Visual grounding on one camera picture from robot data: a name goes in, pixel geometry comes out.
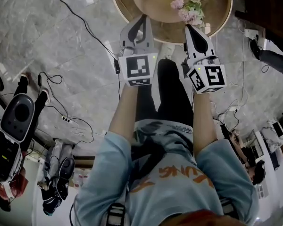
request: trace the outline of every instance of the printed graphic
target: printed graphic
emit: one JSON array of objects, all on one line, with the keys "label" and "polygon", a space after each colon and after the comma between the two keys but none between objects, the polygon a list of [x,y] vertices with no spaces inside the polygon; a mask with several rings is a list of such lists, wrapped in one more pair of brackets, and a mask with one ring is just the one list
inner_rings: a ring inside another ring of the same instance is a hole
[{"label": "printed graphic", "polygon": [[127,58],[128,78],[150,75],[148,56]]},{"label": "printed graphic", "polygon": [[198,75],[196,69],[194,69],[190,75],[189,75],[193,85],[194,85],[194,88],[199,91],[201,90],[202,88],[204,88],[204,83],[202,82],[200,76]]},{"label": "printed graphic", "polygon": [[[178,169],[176,166],[172,165],[171,167],[169,166],[165,168],[159,168],[158,173],[160,174],[159,177],[161,179],[165,179],[168,177],[175,178],[177,176],[183,175],[187,178],[192,179],[197,184],[206,182],[211,188],[214,188],[213,182],[196,167],[181,166],[180,169]],[[149,176],[147,176],[143,180],[141,180],[139,184],[133,190],[131,190],[130,193],[139,192],[140,190],[153,185],[155,185],[155,183],[151,181],[151,178]]]},{"label": "printed graphic", "polygon": [[222,76],[221,68],[219,66],[205,66],[208,84],[212,85],[225,85],[225,81]]},{"label": "printed graphic", "polygon": [[206,89],[205,91],[203,91],[202,93],[211,93],[211,92],[215,92],[217,90],[222,89],[223,87],[219,87],[219,88],[210,88],[210,89]]},{"label": "printed graphic", "polygon": [[129,84],[131,86],[135,86],[135,85],[149,85],[150,84],[150,79],[141,79],[141,80],[129,81]]}]

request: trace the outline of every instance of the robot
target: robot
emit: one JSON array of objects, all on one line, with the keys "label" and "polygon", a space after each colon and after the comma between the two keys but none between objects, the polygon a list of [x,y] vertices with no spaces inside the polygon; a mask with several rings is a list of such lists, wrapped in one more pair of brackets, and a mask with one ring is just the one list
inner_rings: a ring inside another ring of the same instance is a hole
[{"label": "robot", "polygon": [[[142,38],[137,40],[138,31]],[[184,50],[187,58],[182,63],[185,78],[191,80],[197,94],[210,93],[226,87],[225,67],[219,62],[211,39],[200,29],[187,24],[184,29],[186,42]],[[154,39],[150,18],[141,15],[121,31],[120,47],[122,56],[115,66],[116,73],[122,71],[128,86],[142,86],[152,83],[158,50]]]},{"label": "robot", "polygon": [[0,184],[10,199],[14,196],[9,183],[23,166],[25,153],[20,144],[28,133],[33,114],[33,100],[20,93],[10,101],[0,122]]}]

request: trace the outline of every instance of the white cube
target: white cube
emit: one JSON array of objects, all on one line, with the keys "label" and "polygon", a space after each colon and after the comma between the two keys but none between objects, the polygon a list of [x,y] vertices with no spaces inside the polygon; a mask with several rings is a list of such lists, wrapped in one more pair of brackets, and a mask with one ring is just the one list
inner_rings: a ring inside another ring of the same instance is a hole
[{"label": "white cube", "polygon": [[215,92],[226,87],[224,65],[192,65],[187,75],[197,94]]},{"label": "white cube", "polygon": [[119,57],[123,78],[128,86],[152,83],[158,53]]}]

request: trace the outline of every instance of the shoe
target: shoe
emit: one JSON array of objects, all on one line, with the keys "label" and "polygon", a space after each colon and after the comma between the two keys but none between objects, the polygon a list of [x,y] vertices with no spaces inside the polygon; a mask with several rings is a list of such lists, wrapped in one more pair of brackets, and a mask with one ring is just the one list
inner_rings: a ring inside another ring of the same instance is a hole
[{"label": "shoe", "polygon": [[65,158],[58,172],[58,178],[56,179],[56,192],[62,200],[65,200],[68,196],[69,180],[75,169],[75,160],[73,157]]},{"label": "shoe", "polygon": [[50,103],[50,96],[49,96],[49,91],[48,91],[48,89],[42,88],[41,91],[42,91],[42,92],[45,92],[45,93],[47,94],[47,100],[46,100],[46,102],[45,102],[45,105],[49,105],[49,103]]},{"label": "shoe", "polygon": [[29,85],[29,78],[28,78],[28,74],[27,73],[22,73],[21,77],[25,77],[27,79],[27,84]]},{"label": "shoe", "polygon": [[250,49],[253,52],[253,55],[256,57],[256,59],[260,60],[259,56],[260,56],[260,49],[257,45],[257,41],[256,40],[251,40],[250,41]]}]

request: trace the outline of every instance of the hair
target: hair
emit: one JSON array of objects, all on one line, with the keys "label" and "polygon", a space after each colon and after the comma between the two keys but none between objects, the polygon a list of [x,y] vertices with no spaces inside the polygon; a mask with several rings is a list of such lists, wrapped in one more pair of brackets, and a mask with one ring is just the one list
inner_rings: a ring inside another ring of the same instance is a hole
[{"label": "hair", "polygon": [[261,160],[256,164],[253,185],[259,184],[264,180],[265,178],[265,170],[263,168],[264,163],[265,162]]},{"label": "hair", "polygon": [[10,202],[0,197],[0,208],[3,211],[10,212]]}]

